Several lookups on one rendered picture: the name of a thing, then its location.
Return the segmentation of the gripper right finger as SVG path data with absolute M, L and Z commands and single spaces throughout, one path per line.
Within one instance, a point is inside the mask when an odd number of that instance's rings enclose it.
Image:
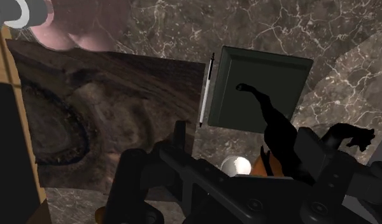
M 294 150 L 316 181 L 300 209 L 305 224 L 369 224 L 343 206 L 345 196 L 356 198 L 382 224 L 382 161 L 363 165 L 325 146 L 308 127 L 299 129 Z

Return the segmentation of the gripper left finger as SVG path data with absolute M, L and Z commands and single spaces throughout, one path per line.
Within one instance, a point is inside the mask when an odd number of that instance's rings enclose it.
M 184 152 L 186 126 L 186 121 L 177 121 L 172 138 L 155 143 L 149 153 L 133 148 L 121 154 L 103 213 L 103 224 L 164 224 L 162 213 L 145 199 L 149 189 L 163 186 L 175 202 L 182 200 L 182 180 L 161 159 L 160 150 Z

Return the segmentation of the black animal figure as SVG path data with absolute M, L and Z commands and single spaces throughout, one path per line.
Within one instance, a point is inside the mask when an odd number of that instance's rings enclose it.
M 270 153 L 278 159 L 284 176 L 297 181 L 314 185 L 315 180 L 303 168 L 301 160 L 294 152 L 297 129 L 292 123 L 271 104 L 268 95 L 259 92 L 255 87 L 240 83 L 236 90 L 252 93 L 260 104 L 262 115 L 267 124 L 264 131 L 264 141 Z M 344 139 L 350 138 L 348 147 L 357 145 L 360 151 L 365 151 L 375 138 L 374 129 L 364 129 L 347 123 L 337 123 L 329 128 L 321 141 L 332 149 L 338 149 Z

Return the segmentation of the orange rounded object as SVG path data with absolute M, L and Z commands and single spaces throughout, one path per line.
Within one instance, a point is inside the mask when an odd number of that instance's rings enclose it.
M 254 162 L 251 175 L 255 176 L 279 176 L 283 177 L 280 162 L 271 154 L 271 151 L 264 151 L 264 147 L 260 147 L 260 155 Z

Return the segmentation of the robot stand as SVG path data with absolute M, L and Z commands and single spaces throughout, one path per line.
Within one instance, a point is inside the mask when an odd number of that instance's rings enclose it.
M 192 152 L 204 64 L 6 42 L 21 81 L 39 182 L 107 192 L 121 152 L 150 151 L 187 123 Z

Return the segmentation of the white ball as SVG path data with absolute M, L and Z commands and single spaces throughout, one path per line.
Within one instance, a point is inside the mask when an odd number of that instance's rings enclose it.
M 251 164 L 248 159 L 240 156 L 229 156 L 221 164 L 220 170 L 230 177 L 238 174 L 249 175 Z

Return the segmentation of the dark green square tray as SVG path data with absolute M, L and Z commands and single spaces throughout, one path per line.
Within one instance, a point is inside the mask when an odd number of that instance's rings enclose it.
M 312 59 L 223 46 L 208 125 L 263 133 L 260 104 L 252 94 L 236 90 L 240 83 L 268 95 L 291 120 L 312 65 Z

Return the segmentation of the white pen with black clip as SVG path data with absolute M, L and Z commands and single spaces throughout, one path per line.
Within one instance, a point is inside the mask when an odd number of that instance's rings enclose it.
M 204 120 L 204 113 L 206 110 L 209 86 L 210 86 L 210 82 L 211 82 L 211 73 L 213 70 L 214 61 L 215 61 L 215 53 L 213 52 L 211 55 L 210 61 L 209 61 L 209 68 L 208 68 L 206 84 L 205 84 L 205 88 L 204 88 L 204 95 L 203 95 L 202 105 L 201 105 L 201 113 L 200 113 L 200 117 L 199 117 L 199 127 L 202 127 L 203 120 Z

